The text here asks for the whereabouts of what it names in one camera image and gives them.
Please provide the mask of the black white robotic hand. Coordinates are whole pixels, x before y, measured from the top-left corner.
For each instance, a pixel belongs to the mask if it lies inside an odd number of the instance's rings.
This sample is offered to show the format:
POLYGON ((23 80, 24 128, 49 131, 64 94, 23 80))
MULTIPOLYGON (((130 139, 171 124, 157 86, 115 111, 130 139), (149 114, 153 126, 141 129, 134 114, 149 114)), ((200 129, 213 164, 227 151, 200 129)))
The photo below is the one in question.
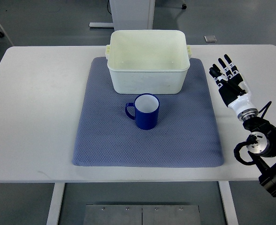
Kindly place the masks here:
POLYGON ((218 86, 224 104, 235 112, 240 121, 258 116, 258 110, 251 102, 252 93, 237 66, 227 54, 224 59, 219 58, 218 62, 222 69, 213 64, 209 74, 218 86))

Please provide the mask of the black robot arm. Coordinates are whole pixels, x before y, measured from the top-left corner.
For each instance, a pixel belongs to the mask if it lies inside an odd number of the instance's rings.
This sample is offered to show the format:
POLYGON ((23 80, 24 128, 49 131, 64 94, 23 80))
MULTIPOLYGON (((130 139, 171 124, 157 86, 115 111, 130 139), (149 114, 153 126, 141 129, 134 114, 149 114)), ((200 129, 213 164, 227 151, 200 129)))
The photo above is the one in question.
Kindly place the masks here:
POLYGON ((234 157, 243 165, 256 165, 260 185, 276 198, 276 127, 261 117, 245 119, 243 127, 251 134, 236 145, 234 157))

